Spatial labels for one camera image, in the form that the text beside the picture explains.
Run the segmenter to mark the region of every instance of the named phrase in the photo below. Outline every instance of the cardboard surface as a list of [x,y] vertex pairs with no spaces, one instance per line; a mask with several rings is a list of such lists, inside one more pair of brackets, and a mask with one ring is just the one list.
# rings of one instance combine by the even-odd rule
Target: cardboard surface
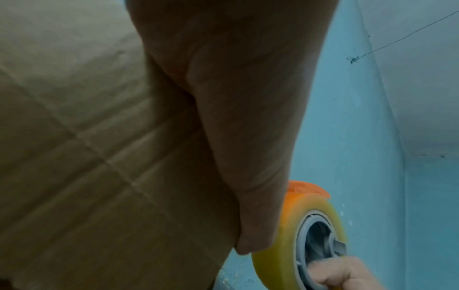
[[239,235],[193,99],[115,0],[0,10],[0,278],[206,289]]

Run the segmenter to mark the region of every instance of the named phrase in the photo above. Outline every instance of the brown cardboard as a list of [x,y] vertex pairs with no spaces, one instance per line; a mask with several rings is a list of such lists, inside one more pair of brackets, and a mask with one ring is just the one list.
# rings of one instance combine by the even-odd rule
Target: brown cardboard
[[203,290],[239,235],[193,99],[116,0],[0,10],[0,279]]

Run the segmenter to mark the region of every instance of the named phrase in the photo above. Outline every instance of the cardboard box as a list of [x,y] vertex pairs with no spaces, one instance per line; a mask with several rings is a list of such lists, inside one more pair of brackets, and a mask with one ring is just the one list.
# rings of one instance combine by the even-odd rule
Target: cardboard box
[[204,290],[239,236],[192,97],[115,0],[0,10],[0,278]]

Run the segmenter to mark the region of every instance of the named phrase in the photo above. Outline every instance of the gray plastic hub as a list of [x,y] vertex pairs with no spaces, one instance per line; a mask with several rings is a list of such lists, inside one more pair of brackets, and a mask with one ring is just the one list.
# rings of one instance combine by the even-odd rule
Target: gray plastic hub
[[346,244],[336,240],[335,230],[322,212],[306,217],[296,238],[296,265],[301,283],[306,290],[328,290],[315,283],[307,271],[309,263],[346,255]]

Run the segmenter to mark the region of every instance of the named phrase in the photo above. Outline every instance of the skin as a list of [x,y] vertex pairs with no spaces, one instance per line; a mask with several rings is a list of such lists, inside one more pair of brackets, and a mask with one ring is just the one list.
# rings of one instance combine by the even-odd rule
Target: skin
[[337,1],[127,0],[146,51],[196,99],[219,172],[239,201],[239,254],[274,241]]
[[313,262],[309,275],[317,284],[342,290],[385,290],[365,264],[356,257],[330,258]]

